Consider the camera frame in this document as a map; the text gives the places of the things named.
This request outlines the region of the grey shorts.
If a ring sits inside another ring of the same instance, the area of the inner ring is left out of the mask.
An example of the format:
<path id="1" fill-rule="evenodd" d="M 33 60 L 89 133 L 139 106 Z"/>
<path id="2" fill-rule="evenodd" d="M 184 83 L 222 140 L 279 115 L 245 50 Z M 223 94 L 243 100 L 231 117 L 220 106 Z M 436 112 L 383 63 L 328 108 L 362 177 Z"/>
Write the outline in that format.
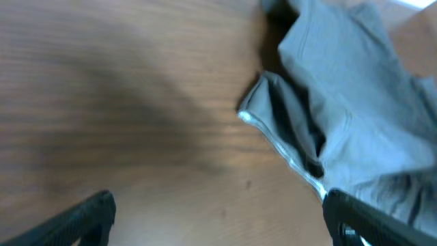
<path id="1" fill-rule="evenodd" d="M 238 117 L 325 198 L 341 189 L 436 235 L 436 86 L 401 64 L 374 4 L 263 1 L 290 24 Z"/>

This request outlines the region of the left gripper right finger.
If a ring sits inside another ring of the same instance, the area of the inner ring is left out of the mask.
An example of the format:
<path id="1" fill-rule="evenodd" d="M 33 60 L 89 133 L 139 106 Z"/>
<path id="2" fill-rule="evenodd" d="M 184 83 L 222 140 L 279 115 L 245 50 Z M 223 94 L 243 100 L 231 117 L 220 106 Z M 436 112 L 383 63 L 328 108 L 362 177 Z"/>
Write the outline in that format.
<path id="1" fill-rule="evenodd" d="M 334 246 L 436 246 L 426 235 L 338 189 L 322 204 L 323 216 Z"/>

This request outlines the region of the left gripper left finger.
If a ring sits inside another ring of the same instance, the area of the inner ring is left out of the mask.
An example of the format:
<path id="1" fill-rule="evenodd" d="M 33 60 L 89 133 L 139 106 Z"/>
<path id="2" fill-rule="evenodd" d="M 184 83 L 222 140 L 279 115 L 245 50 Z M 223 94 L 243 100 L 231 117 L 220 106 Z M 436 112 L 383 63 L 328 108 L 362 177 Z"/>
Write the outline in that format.
<path id="1" fill-rule="evenodd" d="M 44 223 L 3 242 L 3 246 L 107 246 L 116 205 L 110 191 L 99 191 Z"/>

